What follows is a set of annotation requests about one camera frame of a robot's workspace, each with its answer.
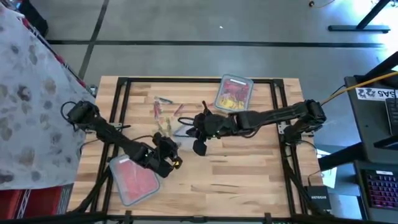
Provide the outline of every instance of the concrete floor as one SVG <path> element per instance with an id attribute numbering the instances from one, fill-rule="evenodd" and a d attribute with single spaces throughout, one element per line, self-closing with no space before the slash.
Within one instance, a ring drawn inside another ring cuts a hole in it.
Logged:
<path id="1" fill-rule="evenodd" d="M 48 20 L 49 40 L 90 40 L 103 5 L 103 0 L 30 1 Z M 328 1 L 316 2 L 321 6 Z M 322 100 L 343 84 L 345 76 L 366 73 L 398 49 L 398 23 L 394 22 L 398 9 L 391 6 L 372 21 L 389 25 L 388 34 L 327 31 L 328 25 L 357 24 L 372 7 L 371 0 L 336 0 L 321 9 L 309 8 L 307 0 L 109 0 L 97 40 L 380 43 L 385 47 L 95 45 L 81 75 L 95 85 L 102 75 L 290 77 L 300 79 L 305 98 Z M 53 48 L 76 72 L 88 49 L 87 45 Z M 328 121 L 315 136 L 320 149 L 359 141 L 347 95 L 324 109 Z M 344 210 L 342 201 L 349 207 L 349 202 L 356 201 L 334 193 L 336 211 Z"/>

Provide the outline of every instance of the rgb keyboard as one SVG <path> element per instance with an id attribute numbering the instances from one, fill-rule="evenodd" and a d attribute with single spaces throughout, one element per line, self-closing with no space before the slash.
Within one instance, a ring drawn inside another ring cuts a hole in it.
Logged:
<path id="1" fill-rule="evenodd" d="M 371 207 L 398 210 L 398 175 L 393 172 L 364 170 Z"/>

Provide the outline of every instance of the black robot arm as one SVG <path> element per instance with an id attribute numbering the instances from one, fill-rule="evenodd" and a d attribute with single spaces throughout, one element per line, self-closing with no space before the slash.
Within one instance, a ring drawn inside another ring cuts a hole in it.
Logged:
<path id="1" fill-rule="evenodd" d="M 225 136 L 251 138 L 261 126 L 298 119 L 295 124 L 284 129 L 284 141 L 293 143 L 300 139 L 303 132 L 316 131 L 326 121 L 321 105 L 313 100 L 305 100 L 277 110 L 229 113 L 227 117 L 213 114 L 204 101 L 203 105 L 204 111 L 195 116 L 193 128 L 187 131 L 189 136 L 197 139 L 193 144 L 193 150 L 200 156 L 206 154 L 204 142 L 207 139 Z"/>
<path id="2" fill-rule="evenodd" d="M 156 133 L 152 142 L 156 148 L 146 143 L 132 141 L 100 116 L 98 107 L 88 101 L 79 101 L 68 113 L 69 123 L 82 130 L 96 131 L 97 138 L 103 142 L 117 144 L 138 165 L 153 170 L 161 177 L 167 177 L 181 166 L 182 160 L 177 154 L 178 146 L 170 138 Z"/>

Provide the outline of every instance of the wooden tabletop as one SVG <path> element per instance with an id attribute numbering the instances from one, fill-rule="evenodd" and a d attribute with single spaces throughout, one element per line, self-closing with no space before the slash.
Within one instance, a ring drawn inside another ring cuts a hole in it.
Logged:
<path id="1" fill-rule="evenodd" d="M 102 77 L 99 85 L 96 104 L 107 120 L 117 79 Z M 284 83 L 289 105 L 303 101 L 298 79 L 285 78 Z M 182 116 L 194 117 L 203 111 L 202 100 L 214 101 L 218 88 L 217 83 L 132 83 L 125 119 L 125 124 L 130 124 L 131 128 L 123 133 L 131 139 L 154 133 L 157 129 L 153 110 L 155 96 L 174 102 L 162 106 L 161 116 L 172 116 L 183 103 Z M 277 92 L 279 107 L 282 107 L 279 89 Z M 249 109 L 273 109 L 269 84 L 254 84 Z M 93 139 L 94 136 L 88 136 L 86 141 Z M 142 142 L 153 145 L 150 139 L 142 139 Z M 131 210 L 132 215 L 153 216 L 263 217 L 266 212 L 272 217 L 290 216 L 276 125 L 262 127 L 251 139 L 227 137 L 212 139 L 206 144 L 208 151 L 205 157 L 196 155 L 189 148 L 179 150 L 183 159 L 181 168 L 160 179 L 160 190 L 137 205 L 125 207 L 114 184 L 108 214 L 124 215 L 126 210 Z M 100 141 L 84 147 L 69 210 L 76 208 L 94 185 L 102 148 Z M 314 148 L 308 144 L 297 146 L 297 155 L 306 185 L 308 175 L 319 170 L 318 160 Z M 311 176 L 311 183 L 321 185 L 320 175 Z M 296 211 L 300 213 L 298 193 L 295 187 L 293 190 Z M 98 210 L 102 206 L 103 194 L 99 198 Z"/>

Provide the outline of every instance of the plastic lid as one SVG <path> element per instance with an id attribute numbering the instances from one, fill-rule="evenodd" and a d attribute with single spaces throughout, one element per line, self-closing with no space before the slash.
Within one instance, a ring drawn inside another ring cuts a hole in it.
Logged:
<path id="1" fill-rule="evenodd" d="M 115 157 L 109 162 L 109 167 L 125 206 L 135 204 L 159 190 L 156 174 L 137 165 L 127 155 Z"/>
<path id="2" fill-rule="evenodd" d="M 223 75 L 215 100 L 215 107 L 227 113 L 247 110 L 253 84 L 254 82 L 248 78 Z"/>

